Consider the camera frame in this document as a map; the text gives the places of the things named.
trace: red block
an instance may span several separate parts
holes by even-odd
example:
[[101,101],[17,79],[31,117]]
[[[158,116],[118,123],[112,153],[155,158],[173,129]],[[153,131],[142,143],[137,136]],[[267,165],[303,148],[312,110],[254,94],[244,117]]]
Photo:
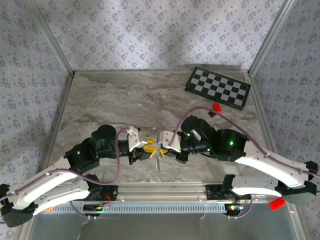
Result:
[[212,104],[212,108],[213,110],[215,110],[217,113],[219,114],[222,114],[222,110],[221,110],[221,107],[220,107],[220,104],[215,102],[214,104]]
[[286,201],[283,200],[282,197],[279,197],[276,200],[269,203],[269,206],[273,211],[278,210],[279,208],[281,208],[284,205],[286,205]]

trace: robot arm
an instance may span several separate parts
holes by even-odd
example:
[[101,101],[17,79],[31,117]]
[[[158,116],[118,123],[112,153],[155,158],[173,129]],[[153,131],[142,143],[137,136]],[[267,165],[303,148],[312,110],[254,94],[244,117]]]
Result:
[[[175,157],[182,164],[188,161],[190,154],[203,154],[220,161],[244,164],[267,174],[266,177],[242,177],[226,175],[222,189],[243,196],[246,194],[264,194],[282,197],[285,201],[297,205],[309,203],[317,195],[317,186],[310,182],[312,176],[305,172],[318,172],[318,165],[309,161],[299,163],[264,150],[263,155],[247,136],[232,130],[215,130],[205,120],[190,116],[181,125],[178,132],[180,145],[173,143],[167,156]],[[160,137],[159,143],[167,147],[167,140]]]
[[[128,129],[127,140],[119,140],[119,155],[129,158],[129,164],[136,160],[147,159],[141,148],[147,141],[147,135],[138,128]],[[100,158],[116,158],[116,130],[110,125],[102,125],[90,138],[75,145],[50,167],[39,172],[27,181],[9,186],[0,185],[0,210],[2,219],[8,227],[16,227],[41,211],[72,200],[85,199],[94,194],[97,186],[83,179],[66,182],[99,166]]]
[[[175,157],[182,164],[188,161],[190,154],[203,154],[219,161],[248,165],[268,175],[266,177],[226,175],[219,193],[221,196],[238,198],[247,194],[274,195],[300,205],[305,205],[316,197],[317,186],[310,182],[312,176],[271,161],[267,155],[274,156],[280,163],[297,167],[301,171],[317,173],[318,165],[314,162],[298,163],[269,151],[266,151],[267,155],[263,155],[247,136],[232,129],[215,130],[205,120],[195,116],[188,117],[181,125],[181,130],[172,145],[169,142],[173,132],[159,133],[157,143],[161,145],[162,154]],[[128,157],[130,165],[136,160],[146,160],[153,155],[143,148],[148,144],[145,133],[134,127],[130,127],[127,133],[127,140],[119,140],[118,148],[119,155]],[[96,193],[100,195],[102,186],[86,180],[65,182],[74,179],[77,174],[98,167],[100,158],[115,159],[115,137],[114,127],[102,125],[91,134],[90,138],[75,145],[63,158],[26,182],[14,186],[0,185],[0,198],[11,194],[0,201],[1,216],[8,227],[21,225],[52,206],[77,199],[94,200]],[[51,171],[57,169],[68,169],[77,174],[66,171],[56,171],[51,174]]]

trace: black and white checkerboard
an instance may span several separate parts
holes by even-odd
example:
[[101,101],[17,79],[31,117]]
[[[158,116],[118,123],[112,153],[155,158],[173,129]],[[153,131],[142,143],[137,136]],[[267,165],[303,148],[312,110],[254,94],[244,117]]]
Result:
[[185,90],[204,98],[242,110],[251,85],[196,67]]

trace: patterned wallpaper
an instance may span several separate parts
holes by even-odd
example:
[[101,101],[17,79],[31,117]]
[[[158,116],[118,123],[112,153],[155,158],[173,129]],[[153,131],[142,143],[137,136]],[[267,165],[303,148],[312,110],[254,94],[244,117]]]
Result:
[[[299,0],[254,77],[279,154],[320,166],[320,2]],[[314,180],[320,189],[320,180]],[[320,240],[320,197],[307,221]]]
[[[13,185],[48,149],[67,75],[21,1],[0,1],[0,32],[0,184]],[[14,233],[0,225],[1,240]]]
[[75,70],[247,70],[283,0],[37,2]]

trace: purple cable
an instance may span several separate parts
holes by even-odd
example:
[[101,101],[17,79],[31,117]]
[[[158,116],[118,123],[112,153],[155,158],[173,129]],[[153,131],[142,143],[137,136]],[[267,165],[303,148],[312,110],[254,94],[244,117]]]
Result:
[[81,217],[84,217],[84,218],[86,218],[86,219],[89,218],[89,216],[86,216],[86,215],[84,215],[83,213],[79,212],[79,211],[76,209],[75,205],[72,203],[72,201],[70,201],[69,203],[70,203],[71,207],[73,208],[73,210],[74,210],[77,214],[79,214]]
[[[94,183],[94,184],[98,184],[98,185],[102,185],[102,186],[106,186],[106,185],[111,185],[111,184],[114,184],[118,178],[119,178],[119,175],[120,175],[120,153],[119,153],[119,135],[120,133],[128,130],[129,128],[128,127],[125,127],[125,128],[122,128],[120,131],[117,132],[117,134],[115,135],[115,156],[116,156],[116,166],[117,166],[117,171],[116,171],[116,175],[115,175],[115,178],[114,180],[112,181],[109,181],[109,182],[100,182],[100,181],[96,181],[96,180],[92,180],[86,176],[83,176],[81,175],[80,173],[76,172],[76,171],[72,171],[72,170],[69,170],[69,169],[65,169],[65,168],[60,168],[60,169],[56,169],[56,170],[52,170],[52,171],[48,171],[49,174],[55,174],[55,173],[72,173],[72,174],[75,174],[77,175],[78,177],[88,181],[88,182],[91,182],[91,183]],[[40,180],[46,178],[48,175],[47,174],[43,174],[42,176],[38,177],[37,179],[31,181],[30,183],[26,184],[25,186],[15,190],[15,193],[18,194],[19,192],[25,190],[26,188],[29,188],[30,186],[32,186],[33,184],[39,182]],[[13,196],[12,193],[9,193],[3,197],[0,197],[0,202]]]
[[228,218],[231,218],[231,219],[240,219],[240,218],[243,218],[244,216],[248,215],[248,213],[250,212],[250,210],[251,210],[251,208],[252,208],[253,202],[254,202],[254,201],[252,200],[252,195],[250,194],[250,206],[249,206],[248,210],[247,210],[244,214],[242,214],[242,215],[240,215],[240,216],[228,216]]
[[252,143],[256,146],[257,149],[260,150],[260,152],[267,156],[268,159],[270,159],[271,161],[273,161],[274,163],[277,163],[283,167],[286,167],[286,168],[290,168],[292,170],[295,170],[299,173],[304,173],[304,174],[308,174],[308,175],[311,175],[311,176],[314,176],[318,179],[320,179],[320,175],[319,174],[316,174],[314,172],[311,172],[311,171],[306,171],[306,170],[302,170],[298,167],[294,167],[294,166],[290,166],[286,163],[283,163],[281,161],[279,161],[278,159],[274,158],[273,156],[271,155],[267,155],[267,152],[259,145],[259,143],[257,143],[257,141],[249,134],[247,133],[242,127],[240,127],[238,124],[236,124],[235,122],[233,122],[232,120],[230,120],[229,118],[227,118],[226,116],[222,115],[221,113],[218,113],[216,111],[214,111],[213,109],[209,108],[209,107],[205,107],[205,106],[196,106],[196,107],[193,107],[191,108],[189,111],[187,111],[183,116],[182,118],[180,119],[180,121],[178,122],[175,130],[174,130],[174,133],[173,133],[173,136],[172,136],[172,139],[169,143],[169,146],[172,146],[173,142],[174,142],[174,139],[178,133],[178,130],[179,128],[181,127],[182,123],[184,122],[184,120],[186,119],[186,117],[194,110],[197,110],[197,109],[204,109],[204,110],[208,110],[209,112],[212,112],[218,116],[220,116],[221,118],[227,120],[229,123],[231,123],[233,126],[235,126],[237,129],[239,129],[241,132],[243,132],[243,134],[245,134],[249,139],[250,141],[252,141]]

